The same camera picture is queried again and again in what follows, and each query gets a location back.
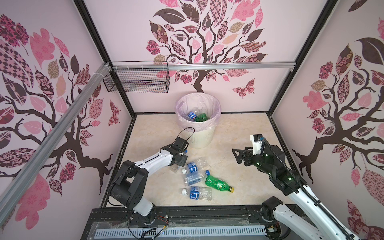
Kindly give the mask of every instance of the pink wall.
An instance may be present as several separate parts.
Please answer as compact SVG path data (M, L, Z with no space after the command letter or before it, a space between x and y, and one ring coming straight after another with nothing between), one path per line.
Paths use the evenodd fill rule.
M3 192L102 60L71 0L1 7ZM2 226L1 238L79 239L100 205L129 122L119 94L102 83Z
M113 61L155 58L166 59L168 62L174 60L175 64L210 63L211 54L212 63L223 62L227 58L228 60L231 58L230 62L237 62L243 56L249 57L254 54L258 54L257 57L253 57L254 59L263 62L294 61L325 2L325 0L86 1ZM180 17L167 15L166 11L171 11ZM202 25L207 23L204 21L206 17L213 23L212 31L202 28L197 30L199 22ZM250 29L243 37L243 29L248 24ZM219 34L222 38L215 38L220 32L224 33ZM252 38L256 33L260 33L259 37ZM223 111L267 111L287 71L288 69L248 69L237 74L226 70L217 72L200 70L196 78L193 78L194 71L172 72L168 94L128 93L127 95L136 112L173 112L175 102L181 96L196 91L217 97ZM208 74L213 74L215 78L207 78Z
M362 239L383 239L384 2L354 2L339 3L274 119L321 201Z

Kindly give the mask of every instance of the butterfly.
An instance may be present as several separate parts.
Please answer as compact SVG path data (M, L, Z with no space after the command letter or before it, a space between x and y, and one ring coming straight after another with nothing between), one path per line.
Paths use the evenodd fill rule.
M109 101L109 104L111 105L113 116L109 119L108 126L119 123L118 115L120 113L119 108L115 107L115 104L111 100Z
M249 81L247 83L247 85L245 86L245 88L234 88L232 90L235 91L235 93L238 93L240 97L242 97L244 99L244 96L247 94L247 93L253 93L254 94L254 90L255 88L252 87L253 85L255 84L255 79L252 79L251 81Z

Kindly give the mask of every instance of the beige leaf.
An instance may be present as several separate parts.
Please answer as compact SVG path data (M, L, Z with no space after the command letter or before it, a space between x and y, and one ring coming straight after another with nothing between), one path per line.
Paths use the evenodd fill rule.
M56 84L56 92L57 92L57 97L61 97L64 95L66 90L66 84L65 80L63 77L63 74L57 79L57 84Z
M166 57L164 55L157 55L154 59L153 59L153 64L163 64L164 61L165 61Z
M229 29L231 33L237 33L241 27L244 25L242 22L238 22L232 25L232 27Z
M320 90L322 90L325 87L325 82L324 82L324 80L317 80L316 82L314 82L311 85L311 87L315 91L320 91Z
M232 35L229 35L228 37L226 37L224 39L224 41L222 42L223 44L231 44L233 41L235 41L235 39L237 38L237 35L238 34L232 34Z

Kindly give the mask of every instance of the wire basket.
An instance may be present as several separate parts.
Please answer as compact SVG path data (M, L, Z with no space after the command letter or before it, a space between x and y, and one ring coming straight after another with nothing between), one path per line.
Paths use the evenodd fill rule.
M126 61L124 63L138 62L152 64L114 66L104 78L104 85L108 92L168 93L170 83L168 63L166 61Z

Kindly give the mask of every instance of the white trash bin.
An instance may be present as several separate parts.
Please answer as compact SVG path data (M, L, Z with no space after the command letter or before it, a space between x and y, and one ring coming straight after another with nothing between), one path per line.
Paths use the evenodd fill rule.
M199 108L209 118L205 122L194 122L188 117L188 113L193 108ZM210 144L213 139L215 128L219 123L221 106L217 98L206 93L190 93L181 97L176 102L176 115L178 125L184 129L193 127L195 129L184 130L180 136L188 139L191 148L203 148Z

